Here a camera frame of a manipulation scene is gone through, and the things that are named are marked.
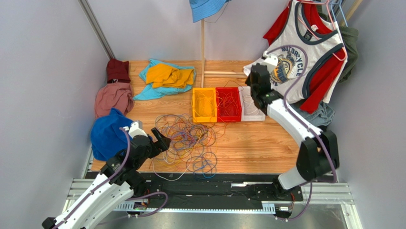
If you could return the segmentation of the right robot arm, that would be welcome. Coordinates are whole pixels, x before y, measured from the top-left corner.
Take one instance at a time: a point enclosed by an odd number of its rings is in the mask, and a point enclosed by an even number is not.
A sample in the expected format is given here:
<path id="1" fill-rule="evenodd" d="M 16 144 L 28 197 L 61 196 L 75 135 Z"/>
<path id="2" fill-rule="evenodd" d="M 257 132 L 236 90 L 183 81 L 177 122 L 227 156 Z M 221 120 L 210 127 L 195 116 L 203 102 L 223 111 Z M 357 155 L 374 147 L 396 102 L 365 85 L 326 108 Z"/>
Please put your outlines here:
<path id="1" fill-rule="evenodd" d="M 268 69 L 260 64 L 251 67 L 245 82 L 250 87 L 251 98 L 254 105 L 278 122 L 299 146 L 295 166 L 273 179 L 271 194 L 275 199 L 284 199 L 295 187 L 329 172 L 333 174 L 332 181 L 336 182 L 339 168 L 336 135 L 312 125 L 292 109 L 285 98 L 271 88 Z"/>

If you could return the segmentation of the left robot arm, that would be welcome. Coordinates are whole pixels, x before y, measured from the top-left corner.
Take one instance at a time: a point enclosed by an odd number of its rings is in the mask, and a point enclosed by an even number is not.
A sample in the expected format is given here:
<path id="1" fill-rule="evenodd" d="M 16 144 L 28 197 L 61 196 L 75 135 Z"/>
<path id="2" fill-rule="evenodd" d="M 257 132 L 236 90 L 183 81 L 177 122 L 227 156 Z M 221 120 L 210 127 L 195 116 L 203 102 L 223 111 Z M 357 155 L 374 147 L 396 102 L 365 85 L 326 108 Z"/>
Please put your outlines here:
<path id="1" fill-rule="evenodd" d="M 122 127 L 127 147 L 110 158 L 86 191 L 59 216 L 46 218 L 44 229 L 93 229 L 125 201 L 144 200 L 167 193 L 147 192 L 146 179 L 138 172 L 149 158 L 169 149 L 171 140 L 156 128 L 151 129 L 156 141 L 138 123 Z"/>

